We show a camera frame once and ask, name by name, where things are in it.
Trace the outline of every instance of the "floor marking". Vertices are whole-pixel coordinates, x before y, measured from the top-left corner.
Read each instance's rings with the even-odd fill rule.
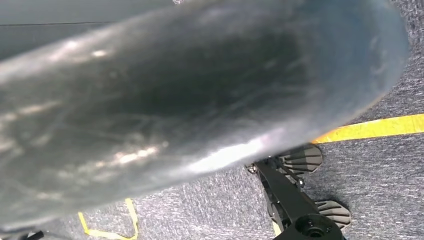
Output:
[[[137,240],[139,236],[139,227],[137,226],[139,220],[137,217],[136,209],[134,208],[133,201],[130,198],[125,199],[125,203],[129,211],[129,216],[131,217],[131,220],[132,220],[132,225],[134,227],[134,235],[132,237],[124,237],[114,232],[89,229],[83,213],[78,212],[79,221],[81,222],[82,228],[84,229],[84,233],[89,236],[101,237],[101,238],[106,238],[111,240]]]
[[[323,144],[417,133],[424,133],[424,113],[341,126],[315,139],[312,143]]]

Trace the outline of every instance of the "yellow line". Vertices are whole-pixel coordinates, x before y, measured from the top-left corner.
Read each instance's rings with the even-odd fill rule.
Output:
[[[281,234],[281,229],[275,221],[272,221],[272,227],[274,228],[275,236],[278,236]]]
[[[312,143],[322,144],[417,133],[424,133],[424,113],[342,126],[315,139]]]
[[[134,226],[134,235],[132,237],[124,237],[114,232],[100,231],[95,229],[89,229],[87,226],[86,219],[82,212],[78,212],[79,221],[81,221],[82,228],[84,229],[84,233],[93,236],[93,237],[102,237],[111,240],[137,240],[139,236],[139,227],[138,225],[138,217],[136,213],[136,209],[134,208],[133,201],[130,198],[125,199],[126,207],[129,211],[129,216],[132,220],[132,225]]]

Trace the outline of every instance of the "black metal arm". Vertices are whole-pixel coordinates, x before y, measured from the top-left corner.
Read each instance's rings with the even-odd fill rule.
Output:
[[[35,233],[7,233],[7,237],[0,238],[3,240],[40,240],[44,238],[44,233],[42,231],[37,231]]]
[[[267,201],[282,233],[274,240],[343,240],[339,227],[320,215],[315,203],[270,163],[272,158],[255,163],[265,188]]]

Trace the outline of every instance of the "screw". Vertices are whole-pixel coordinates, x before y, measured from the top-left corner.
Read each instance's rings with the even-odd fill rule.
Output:
[[[258,169],[256,168],[256,165],[250,164],[246,167],[247,171],[251,174],[256,174],[258,172]]]
[[[303,189],[305,186],[305,181],[303,178],[299,177],[299,179],[297,180],[297,185],[299,186],[299,188]]]

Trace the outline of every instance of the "black metal bracket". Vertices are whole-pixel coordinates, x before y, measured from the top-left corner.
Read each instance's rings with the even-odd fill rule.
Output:
[[[274,240],[344,239],[337,224],[321,215],[315,202],[301,191],[303,179],[283,166],[278,157],[256,162],[253,169],[265,189],[268,212],[282,230]],[[291,176],[294,183],[278,171],[280,169]]]
[[[44,232],[31,230],[15,230],[1,233],[0,240],[40,240],[44,238]]]

